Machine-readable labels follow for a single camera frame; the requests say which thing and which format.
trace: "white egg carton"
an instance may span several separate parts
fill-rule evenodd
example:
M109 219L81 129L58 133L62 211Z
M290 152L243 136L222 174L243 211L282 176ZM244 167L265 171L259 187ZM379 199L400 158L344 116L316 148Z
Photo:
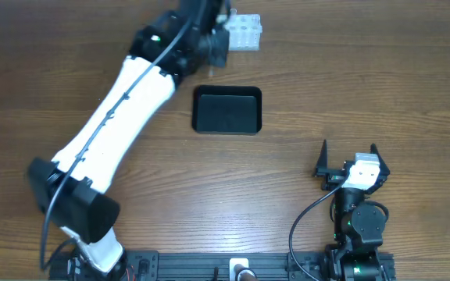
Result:
M218 23L227 19L227 15L219 15ZM259 39L263 29L258 14L238 15L236 9L230 11L230 19L225 23L230 31L229 51L258 51Z

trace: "wood grain surface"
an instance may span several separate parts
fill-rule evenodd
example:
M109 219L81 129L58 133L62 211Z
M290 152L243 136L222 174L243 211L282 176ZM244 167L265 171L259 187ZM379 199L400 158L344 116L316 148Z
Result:
M171 1L0 1L0 279L43 279L43 215L24 172L80 130L136 29ZM391 218L383 251L399 279L450 279L450 1L235 1L259 13L259 52L189 77L123 160L108 195L128 249L287 252L298 213L324 194L310 174L324 138L340 167L376 143L391 170L373 199ZM263 92L256 136L195 133L199 84ZM328 202L295 233L332 242ZM48 254L66 237L52 227Z

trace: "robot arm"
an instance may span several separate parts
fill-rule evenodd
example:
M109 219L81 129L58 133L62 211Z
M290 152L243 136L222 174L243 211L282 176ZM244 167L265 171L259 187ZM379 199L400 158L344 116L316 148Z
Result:
M221 0L186 0L136 34L112 90L86 126L51 162L36 158L29 178L49 221L75 239L81 256L103 279L124 272L124 250L113 224L120 207L104 193L141 128L184 77L203 63L224 66L229 34L216 25Z

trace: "wooden table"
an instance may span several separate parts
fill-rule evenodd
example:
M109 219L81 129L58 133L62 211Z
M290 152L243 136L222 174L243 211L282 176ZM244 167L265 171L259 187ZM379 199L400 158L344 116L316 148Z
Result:
M0 1L0 279L46 277L27 165L51 159L85 124L136 29L164 8L149 4ZM391 211L380 249L395 255L399 279L450 279L450 1L235 5L261 15L261 50L187 78L143 129L108 192L122 205L119 240L161 252L287 252L293 220L324 194L311 177L323 139L335 168L374 142L391 170L373 195ZM195 133L199 84L261 88L261 132ZM302 221L295 250L332 242L328 204ZM53 226L48 254L65 238Z

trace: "wooden tabletop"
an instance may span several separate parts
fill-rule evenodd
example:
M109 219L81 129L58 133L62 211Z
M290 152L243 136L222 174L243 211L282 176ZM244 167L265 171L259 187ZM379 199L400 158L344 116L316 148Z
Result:
M38 279L43 215L25 171L80 130L109 91L147 1L0 1L0 279ZM339 168L376 143L391 170L373 199L391 218L382 251L399 279L450 279L450 1L234 1L258 13L259 52L188 77L143 129L108 195L127 249L287 252L298 213L325 194L311 177L323 139ZM197 134L199 84L257 86L256 136ZM333 242L329 202L296 251ZM48 254L66 236L55 226Z

